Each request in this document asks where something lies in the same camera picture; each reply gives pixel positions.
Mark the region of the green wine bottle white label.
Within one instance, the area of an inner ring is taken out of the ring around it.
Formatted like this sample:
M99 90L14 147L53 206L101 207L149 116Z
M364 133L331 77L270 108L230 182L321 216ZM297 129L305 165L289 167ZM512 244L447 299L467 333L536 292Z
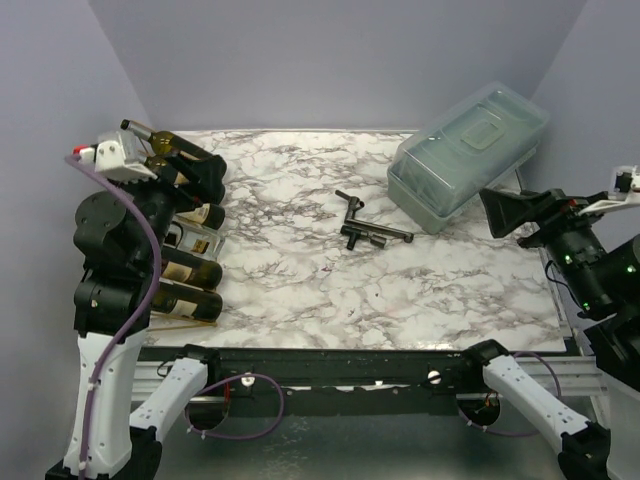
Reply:
M224 223L226 213L219 205L206 203L195 210L178 213L177 216L206 228L218 230Z

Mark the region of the green wine bottle silver neck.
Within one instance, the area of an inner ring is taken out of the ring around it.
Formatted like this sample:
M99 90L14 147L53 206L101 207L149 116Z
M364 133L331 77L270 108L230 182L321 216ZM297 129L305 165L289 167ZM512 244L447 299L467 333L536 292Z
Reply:
M202 161L210 156L208 151L169 131L155 131L129 119L123 119L120 128L147 142L157 155L179 152L193 161Z

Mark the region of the clear square glass bottle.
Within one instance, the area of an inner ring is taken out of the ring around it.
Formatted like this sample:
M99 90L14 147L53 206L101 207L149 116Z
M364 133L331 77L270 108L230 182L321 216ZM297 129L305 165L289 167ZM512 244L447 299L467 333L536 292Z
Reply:
M224 245L224 238L213 230L173 221L169 226L164 245L203 259L216 261Z

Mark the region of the green wine bottle brown label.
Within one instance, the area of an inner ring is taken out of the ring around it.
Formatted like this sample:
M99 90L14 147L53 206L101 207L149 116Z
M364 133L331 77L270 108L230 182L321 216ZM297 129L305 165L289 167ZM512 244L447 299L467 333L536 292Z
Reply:
M147 157L144 165L156 175L168 174L172 166L161 156Z

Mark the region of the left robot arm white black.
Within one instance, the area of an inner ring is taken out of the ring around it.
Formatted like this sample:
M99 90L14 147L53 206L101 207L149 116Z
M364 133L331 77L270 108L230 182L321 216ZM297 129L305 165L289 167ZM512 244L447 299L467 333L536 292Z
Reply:
M223 159L192 160L171 152L158 170L139 158L109 160L98 145L67 162L100 191L75 213L73 241L84 255L74 294L80 359L75 421L64 457L50 479L151 479L166 435L197 394L222 380L219 357L185 347L168 377L132 406L136 364L160 287L162 244L175 215L223 198Z

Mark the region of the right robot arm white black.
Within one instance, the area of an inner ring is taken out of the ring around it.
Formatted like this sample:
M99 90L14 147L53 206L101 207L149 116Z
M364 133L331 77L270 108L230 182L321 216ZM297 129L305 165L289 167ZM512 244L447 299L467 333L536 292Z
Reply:
M606 251L592 230L615 210L634 207L629 191L568 196L560 189L513 194L479 193L490 232L503 238L525 223L537 229L519 239L523 249L544 249L580 308L592 321L585 335L609 398L603 427L570 409L518 364L495 340L463 351L460 379L469 390L502 395L546 439L567 479L636 479L639 476L639 239Z

